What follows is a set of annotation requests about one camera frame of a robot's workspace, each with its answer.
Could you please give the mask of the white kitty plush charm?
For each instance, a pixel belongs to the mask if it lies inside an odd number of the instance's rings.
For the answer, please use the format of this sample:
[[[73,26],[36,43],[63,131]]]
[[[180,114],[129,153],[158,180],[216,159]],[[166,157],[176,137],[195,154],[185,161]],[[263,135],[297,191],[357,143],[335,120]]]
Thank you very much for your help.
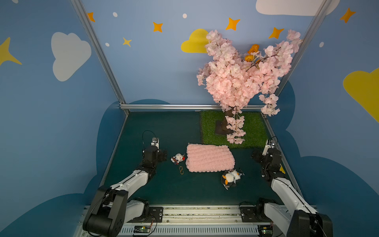
[[[177,153],[176,155],[171,157],[171,161],[175,164],[178,165],[180,162],[183,162],[186,159],[185,155],[182,155],[180,153]]]

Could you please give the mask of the yellow carabiner clip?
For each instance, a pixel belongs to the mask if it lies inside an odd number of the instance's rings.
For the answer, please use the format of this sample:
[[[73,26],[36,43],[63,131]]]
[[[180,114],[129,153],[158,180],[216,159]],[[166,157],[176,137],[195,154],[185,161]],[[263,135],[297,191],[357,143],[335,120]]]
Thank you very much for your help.
[[[183,167],[182,167],[182,166],[179,166],[179,172],[180,172],[180,174],[181,174],[181,175],[183,175],[183,174],[184,174],[184,169],[183,169]]]

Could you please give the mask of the black penguin plush charm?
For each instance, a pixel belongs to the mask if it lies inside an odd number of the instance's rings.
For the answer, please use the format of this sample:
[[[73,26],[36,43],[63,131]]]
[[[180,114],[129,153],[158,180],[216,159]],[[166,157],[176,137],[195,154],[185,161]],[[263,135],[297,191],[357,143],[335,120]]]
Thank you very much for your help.
[[[224,186],[226,190],[228,190],[230,187],[235,187],[237,185],[237,182],[244,175],[245,174],[241,169],[232,169],[225,171],[221,176],[221,184]]]

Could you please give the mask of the pink puffy bag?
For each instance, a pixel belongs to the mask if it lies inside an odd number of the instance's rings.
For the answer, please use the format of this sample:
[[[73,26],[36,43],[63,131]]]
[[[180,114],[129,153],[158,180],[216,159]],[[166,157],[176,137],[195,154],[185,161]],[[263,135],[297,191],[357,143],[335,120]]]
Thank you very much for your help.
[[[226,145],[189,144],[186,166],[189,172],[219,172],[233,169],[235,158]]]

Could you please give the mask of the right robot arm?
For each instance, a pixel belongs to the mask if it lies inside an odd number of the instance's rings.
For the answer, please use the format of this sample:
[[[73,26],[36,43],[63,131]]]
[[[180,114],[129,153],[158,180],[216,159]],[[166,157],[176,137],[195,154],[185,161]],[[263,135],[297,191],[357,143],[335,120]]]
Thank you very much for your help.
[[[262,178],[270,183],[287,210],[269,199],[260,198],[255,217],[270,220],[285,237],[332,237],[332,220],[308,204],[280,170],[282,153],[276,148],[265,147],[252,154],[261,165]]]

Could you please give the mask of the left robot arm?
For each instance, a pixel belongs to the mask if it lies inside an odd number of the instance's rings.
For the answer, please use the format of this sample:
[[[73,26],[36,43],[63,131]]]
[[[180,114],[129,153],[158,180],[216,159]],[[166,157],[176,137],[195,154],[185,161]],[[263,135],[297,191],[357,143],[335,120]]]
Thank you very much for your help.
[[[145,218],[149,202],[130,200],[156,174],[157,164],[167,160],[167,151],[151,145],[143,150],[142,162],[125,179],[98,188],[83,222],[83,230],[93,237],[116,237],[124,223]]]

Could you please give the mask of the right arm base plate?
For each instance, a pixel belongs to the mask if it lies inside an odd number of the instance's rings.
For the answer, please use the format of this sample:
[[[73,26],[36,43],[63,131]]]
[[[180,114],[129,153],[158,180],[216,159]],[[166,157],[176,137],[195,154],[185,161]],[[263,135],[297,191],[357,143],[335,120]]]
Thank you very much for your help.
[[[255,206],[240,206],[240,215],[243,223],[266,222]]]

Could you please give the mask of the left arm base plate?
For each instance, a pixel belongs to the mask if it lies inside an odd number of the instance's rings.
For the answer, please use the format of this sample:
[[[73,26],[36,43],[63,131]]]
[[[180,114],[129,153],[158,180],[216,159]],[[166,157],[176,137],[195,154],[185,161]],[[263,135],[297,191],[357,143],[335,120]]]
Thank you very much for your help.
[[[154,222],[161,223],[163,219],[163,207],[149,207],[144,209],[142,216],[138,218],[140,223],[148,223],[154,219]]]

